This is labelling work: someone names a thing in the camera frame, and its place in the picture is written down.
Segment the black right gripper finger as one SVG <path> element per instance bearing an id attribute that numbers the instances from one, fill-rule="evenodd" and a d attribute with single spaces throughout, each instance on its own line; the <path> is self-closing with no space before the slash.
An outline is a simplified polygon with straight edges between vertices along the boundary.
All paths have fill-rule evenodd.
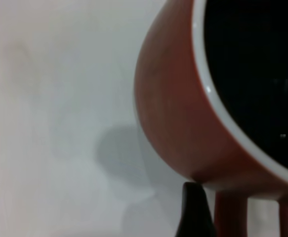
<path id="1" fill-rule="evenodd" d="M 213 237 L 215 227 L 211 218 L 206 193 L 200 184 L 183 185 L 182 208 L 176 237 Z"/>

